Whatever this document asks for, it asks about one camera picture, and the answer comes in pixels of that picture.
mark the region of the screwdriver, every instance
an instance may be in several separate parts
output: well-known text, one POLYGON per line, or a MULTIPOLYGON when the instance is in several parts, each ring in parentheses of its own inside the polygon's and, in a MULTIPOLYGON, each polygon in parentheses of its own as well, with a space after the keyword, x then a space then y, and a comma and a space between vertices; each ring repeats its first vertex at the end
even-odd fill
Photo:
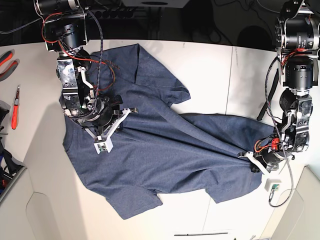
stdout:
POLYGON ((19 93, 20 93, 20 84, 16 90, 14 105, 13 105, 13 115, 11 121, 11 128, 16 129, 18 125, 18 108, 19 108, 19 93))

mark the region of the red-handled pliers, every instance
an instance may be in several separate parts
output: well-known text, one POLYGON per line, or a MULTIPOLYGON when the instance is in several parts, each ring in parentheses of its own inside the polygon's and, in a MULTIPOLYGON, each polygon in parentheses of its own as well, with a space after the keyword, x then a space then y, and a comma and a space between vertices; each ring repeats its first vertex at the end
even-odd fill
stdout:
MULTIPOLYGON (((14 54, 12 51, 7 51, 2 57, 0 57, 0 67, 2 66, 2 64, 9 61, 13 57, 13 55, 14 54)), ((18 62, 14 60, 7 70, 5 70, 3 73, 0 73, 0 82, 6 80, 14 72, 17 66, 18 62)))

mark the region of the white tabletop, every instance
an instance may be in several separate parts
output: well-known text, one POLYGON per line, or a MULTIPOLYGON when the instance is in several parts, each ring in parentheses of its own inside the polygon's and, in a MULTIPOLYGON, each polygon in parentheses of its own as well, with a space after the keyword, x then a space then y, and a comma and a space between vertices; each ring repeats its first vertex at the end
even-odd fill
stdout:
MULTIPOLYGON (((256 118, 265 102, 264 81, 274 52, 148 40, 105 40, 104 49, 136 43, 190 91, 191 100, 172 106, 178 113, 256 118)), ((91 53, 99 45, 99 41, 92 40, 85 49, 91 53)), ((63 239, 168 239, 173 233, 212 233, 226 229, 237 230, 237 240, 262 234, 273 213, 263 185, 244 197, 220 204, 215 204, 204 190, 160 194, 162 206, 123 221, 102 196, 85 189, 64 152, 64 116, 58 102, 62 87, 56 76, 58 54, 47 52, 43 43, 0 47, 0 52, 12 49, 13 59, 19 59, 20 63, 7 80, 0 82, 0 100, 12 106, 18 84, 21 84, 21 95, 17 129, 10 128, 12 112, 2 124, 3 132, 9 133, 5 147, 28 167, 34 191, 49 197, 63 239), (259 213, 251 215, 252 209, 259 213)), ((282 91, 279 87, 272 101, 276 116, 282 114, 279 107, 282 91)), ((315 99, 311 131, 317 130, 316 122, 320 120, 317 91, 316 88, 311 91, 315 99)), ((267 115, 263 121, 271 124, 267 115)), ((308 156, 316 155, 316 137, 316 132, 311 132, 308 156)), ((295 185, 305 156, 297 157, 292 166, 295 185)), ((285 169, 281 174, 286 176, 288 171, 285 169)), ((287 182, 283 191, 289 186, 287 182)))

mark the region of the navy shirt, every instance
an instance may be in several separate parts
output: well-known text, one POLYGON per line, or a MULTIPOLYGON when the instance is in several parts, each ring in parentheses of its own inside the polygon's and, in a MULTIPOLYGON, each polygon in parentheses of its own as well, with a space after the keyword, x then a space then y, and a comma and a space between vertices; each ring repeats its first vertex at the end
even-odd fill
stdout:
MULTIPOLYGON (((66 117, 64 147, 84 186, 105 196, 123 219, 162 205, 159 193, 205 189, 219 203, 260 185, 261 173, 252 173, 249 160, 237 154, 252 151, 258 139, 272 134, 271 126, 239 116, 175 113, 170 106, 190 99, 188 90, 138 44, 106 50, 103 59, 120 68, 104 93, 120 95, 122 108, 139 113, 129 114, 111 137, 112 151, 101 154, 66 117)), ((104 65, 100 88, 111 82, 104 65)))

